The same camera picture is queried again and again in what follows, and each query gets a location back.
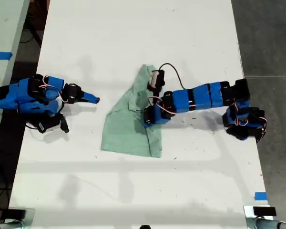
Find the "blue tape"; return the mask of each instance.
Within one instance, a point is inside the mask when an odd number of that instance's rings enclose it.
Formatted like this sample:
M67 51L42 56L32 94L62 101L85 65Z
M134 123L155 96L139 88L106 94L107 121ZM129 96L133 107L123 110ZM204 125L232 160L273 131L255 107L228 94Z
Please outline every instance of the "blue tape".
M0 60L10 60L10 58L12 57L12 53L11 52L0 52Z
M255 192L255 200L268 200L266 192Z

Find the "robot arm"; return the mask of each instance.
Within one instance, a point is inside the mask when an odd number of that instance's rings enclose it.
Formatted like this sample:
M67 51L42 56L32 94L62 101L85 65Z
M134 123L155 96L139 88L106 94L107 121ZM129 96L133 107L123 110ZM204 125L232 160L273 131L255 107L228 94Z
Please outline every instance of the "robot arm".
M200 85L192 89L167 91L159 98L164 85L164 71L154 71L147 88L153 92L153 104L145 108L144 127L165 124L177 113L228 106L223 116L227 133L245 140L255 136L259 141L266 130L264 111L249 107L250 93L246 79L229 82L216 82Z
M18 113L41 133L61 124L69 131L65 118L60 114L58 97L64 104L86 102L97 104L100 99L82 91L76 84L65 84L64 80L36 74L32 78L0 87L0 109L18 110Z

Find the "white tabletop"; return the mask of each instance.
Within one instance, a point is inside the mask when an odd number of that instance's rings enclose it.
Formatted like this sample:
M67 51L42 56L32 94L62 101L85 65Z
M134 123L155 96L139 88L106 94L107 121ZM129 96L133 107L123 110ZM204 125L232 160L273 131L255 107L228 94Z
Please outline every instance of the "white tabletop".
M0 60L0 86L10 83L28 6L29 0L0 0L0 52L13 54L9 61Z
M100 150L141 65L164 62L187 88L241 79L230 0L52 0L38 73L101 101L67 105L68 134L26 129L10 207L35 208L34 228L246 228L243 205L266 204L254 201L265 187L255 140L218 124L225 108L174 117L162 158ZM180 89L165 70L164 91Z

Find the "gray floor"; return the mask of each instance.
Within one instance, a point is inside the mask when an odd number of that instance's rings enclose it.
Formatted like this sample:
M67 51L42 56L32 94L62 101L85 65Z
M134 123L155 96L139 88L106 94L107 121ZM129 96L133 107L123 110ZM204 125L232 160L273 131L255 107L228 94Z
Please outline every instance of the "gray floor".
M267 134L258 144L270 205L286 221L286 0L232 0L252 106L266 111ZM17 61L37 62L39 48L22 43Z

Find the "green cloth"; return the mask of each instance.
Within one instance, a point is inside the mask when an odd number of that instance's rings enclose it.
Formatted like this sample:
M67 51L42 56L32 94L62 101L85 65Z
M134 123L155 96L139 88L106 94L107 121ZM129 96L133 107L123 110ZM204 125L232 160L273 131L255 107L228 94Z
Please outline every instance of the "green cloth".
M153 93L146 86L153 65L143 65L133 86L107 114L102 135L102 150L138 156L161 157L161 129L143 127L143 110Z

